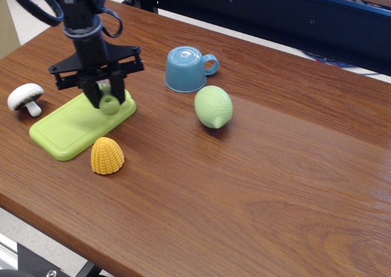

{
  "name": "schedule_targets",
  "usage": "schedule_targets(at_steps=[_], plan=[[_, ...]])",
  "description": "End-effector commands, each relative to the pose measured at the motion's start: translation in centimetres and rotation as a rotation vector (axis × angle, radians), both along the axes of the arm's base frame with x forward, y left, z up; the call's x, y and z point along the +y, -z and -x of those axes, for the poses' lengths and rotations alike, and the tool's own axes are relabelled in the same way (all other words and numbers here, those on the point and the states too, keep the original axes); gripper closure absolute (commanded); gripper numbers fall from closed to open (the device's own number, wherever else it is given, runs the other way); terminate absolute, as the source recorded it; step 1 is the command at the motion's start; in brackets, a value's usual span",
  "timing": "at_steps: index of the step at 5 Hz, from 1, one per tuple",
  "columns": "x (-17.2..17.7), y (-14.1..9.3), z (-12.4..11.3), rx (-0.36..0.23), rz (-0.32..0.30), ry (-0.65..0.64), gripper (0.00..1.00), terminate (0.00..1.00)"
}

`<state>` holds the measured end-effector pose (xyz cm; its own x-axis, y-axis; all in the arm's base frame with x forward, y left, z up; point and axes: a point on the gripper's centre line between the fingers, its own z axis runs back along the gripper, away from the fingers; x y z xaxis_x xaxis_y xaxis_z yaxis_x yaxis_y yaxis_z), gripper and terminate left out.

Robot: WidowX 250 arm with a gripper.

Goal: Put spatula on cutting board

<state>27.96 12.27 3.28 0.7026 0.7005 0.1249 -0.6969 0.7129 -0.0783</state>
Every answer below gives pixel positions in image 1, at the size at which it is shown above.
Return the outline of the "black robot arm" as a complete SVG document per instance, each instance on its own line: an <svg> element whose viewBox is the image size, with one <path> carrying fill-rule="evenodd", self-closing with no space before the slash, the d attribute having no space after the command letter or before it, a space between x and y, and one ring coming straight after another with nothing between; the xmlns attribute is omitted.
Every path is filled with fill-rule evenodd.
<svg viewBox="0 0 391 277"><path fill-rule="evenodd" d="M52 65L50 74L56 79L58 89L78 87L98 108L103 90L98 83L108 80L109 94L119 103L125 101L127 75L144 69L138 46L119 46L105 40L109 33L100 15L108 13L105 0L45 0L54 10L57 19L63 22L64 34L72 40L76 52Z"/></svg>

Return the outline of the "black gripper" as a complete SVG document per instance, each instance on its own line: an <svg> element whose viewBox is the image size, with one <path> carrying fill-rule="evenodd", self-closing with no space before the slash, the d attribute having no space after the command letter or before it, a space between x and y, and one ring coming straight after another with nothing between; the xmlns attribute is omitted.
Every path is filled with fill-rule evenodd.
<svg viewBox="0 0 391 277"><path fill-rule="evenodd" d="M77 41L76 53L49 67L57 88L78 87L96 109L101 90L98 81L108 79L112 95L122 104L125 101L127 75L143 71L144 63L138 46L113 45L105 40Z"/></svg>

